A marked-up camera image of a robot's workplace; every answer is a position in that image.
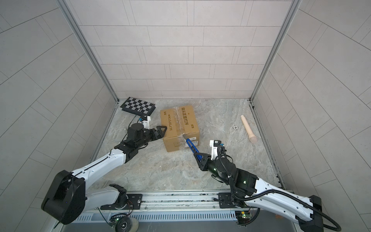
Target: folding chess box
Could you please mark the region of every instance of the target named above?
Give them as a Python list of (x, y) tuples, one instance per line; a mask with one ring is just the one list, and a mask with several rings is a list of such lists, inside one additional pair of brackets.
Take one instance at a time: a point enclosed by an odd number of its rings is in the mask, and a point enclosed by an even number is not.
[(131, 97), (126, 99), (120, 107), (123, 111), (139, 116), (150, 116), (156, 108), (155, 104)]

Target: gray tile wall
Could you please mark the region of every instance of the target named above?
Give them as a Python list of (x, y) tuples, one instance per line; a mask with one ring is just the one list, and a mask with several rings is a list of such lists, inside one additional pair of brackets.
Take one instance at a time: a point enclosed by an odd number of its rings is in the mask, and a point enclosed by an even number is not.
[(40, 231), (55, 174), (89, 162), (115, 101), (54, 0), (1, 1), (0, 41), (0, 231)]
[(291, 4), (66, 2), (119, 98), (249, 98)]
[(303, 0), (254, 105), (289, 189), (371, 229), (371, 2)]

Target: beige stick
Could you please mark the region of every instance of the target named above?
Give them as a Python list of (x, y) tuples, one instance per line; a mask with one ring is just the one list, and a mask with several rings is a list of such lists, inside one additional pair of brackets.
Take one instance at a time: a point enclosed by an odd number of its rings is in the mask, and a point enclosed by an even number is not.
[(256, 143), (257, 142), (257, 138), (256, 136), (254, 135), (253, 131), (251, 130), (245, 116), (241, 115), (241, 120), (242, 120), (242, 123), (243, 125), (245, 126), (245, 129), (246, 129), (246, 132), (247, 132), (247, 135), (249, 136), (249, 140), (251, 143)]

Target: brown cardboard box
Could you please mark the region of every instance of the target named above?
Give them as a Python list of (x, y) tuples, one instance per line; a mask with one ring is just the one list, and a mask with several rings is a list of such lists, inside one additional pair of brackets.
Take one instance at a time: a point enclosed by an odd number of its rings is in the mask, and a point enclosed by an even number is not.
[(161, 125), (167, 126), (163, 138), (167, 152), (188, 147), (183, 134), (187, 135), (195, 146), (200, 145), (200, 131), (191, 105), (161, 110), (160, 114)]

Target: gray floor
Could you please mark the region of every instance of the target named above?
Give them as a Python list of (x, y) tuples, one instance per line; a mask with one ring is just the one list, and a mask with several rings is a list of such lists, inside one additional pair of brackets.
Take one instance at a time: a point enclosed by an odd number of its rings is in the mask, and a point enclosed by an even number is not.
[[(221, 140), (237, 168), (247, 170), (271, 184), (278, 184), (246, 99), (177, 99), (149, 102), (156, 105), (151, 115), (151, 128), (161, 124), (160, 110), (192, 105), (200, 129), (200, 152), (210, 154), (209, 141)], [(240, 118), (242, 114), (258, 137), (258, 143), (251, 144), (248, 141)], [(102, 157), (120, 143), (133, 116), (118, 108), (98, 157)], [(237, 125), (239, 129), (234, 130), (233, 125)], [(100, 178), (91, 188), (97, 189), (110, 183), (119, 184), (128, 191), (228, 188), (214, 180), (209, 172), (199, 170), (190, 149), (168, 153), (162, 140), (150, 142), (148, 147), (140, 150), (131, 161)]]

